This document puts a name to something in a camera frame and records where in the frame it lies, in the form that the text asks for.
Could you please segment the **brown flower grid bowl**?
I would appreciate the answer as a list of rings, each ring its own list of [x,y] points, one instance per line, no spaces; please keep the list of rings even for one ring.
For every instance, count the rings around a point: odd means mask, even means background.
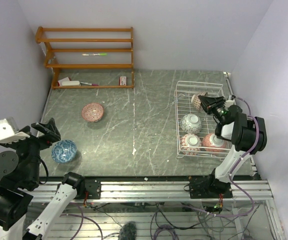
[[[191,104],[193,105],[193,107],[198,111],[201,112],[202,111],[202,106],[201,106],[201,101],[199,99],[198,96],[207,96],[208,92],[198,92],[196,94],[194,94],[191,98]]]

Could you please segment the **black leaf pattern bowl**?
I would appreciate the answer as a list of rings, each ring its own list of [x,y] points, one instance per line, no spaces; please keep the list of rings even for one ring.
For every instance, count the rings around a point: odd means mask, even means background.
[[[182,117],[180,126],[188,134],[197,134],[202,129],[202,121],[197,115],[189,113]]]

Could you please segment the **red diamond pattern bowl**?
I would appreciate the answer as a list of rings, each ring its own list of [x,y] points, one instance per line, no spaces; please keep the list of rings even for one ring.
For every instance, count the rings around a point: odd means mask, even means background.
[[[214,133],[209,133],[203,138],[202,146],[207,152],[221,153],[227,147],[227,142],[218,138]]]

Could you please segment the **white bowl red diamond outside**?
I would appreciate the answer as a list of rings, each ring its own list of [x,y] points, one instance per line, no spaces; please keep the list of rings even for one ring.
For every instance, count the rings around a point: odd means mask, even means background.
[[[202,146],[201,139],[192,133],[185,134],[180,138],[180,152],[189,155],[196,156],[200,151],[200,147]]]

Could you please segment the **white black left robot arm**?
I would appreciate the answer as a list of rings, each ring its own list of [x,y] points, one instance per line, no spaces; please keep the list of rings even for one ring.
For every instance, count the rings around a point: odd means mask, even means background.
[[[60,141],[53,118],[19,129],[14,118],[0,120],[0,240],[45,240],[51,227],[73,199],[85,192],[85,178],[77,173],[64,175],[55,196],[37,219],[24,228],[31,192],[42,185],[40,152]]]

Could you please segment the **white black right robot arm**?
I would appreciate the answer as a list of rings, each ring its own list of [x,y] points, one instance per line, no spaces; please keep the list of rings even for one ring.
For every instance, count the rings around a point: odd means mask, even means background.
[[[245,114],[236,104],[226,107],[227,101],[223,96],[199,95],[198,99],[203,110],[212,115],[217,123],[215,138],[231,143],[231,149],[223,162],[204,181],[196,187],[190,187],[192,193],[201,197],[215,198],[227,194],[238,169],[266,147],[265,121],[261,117]]]

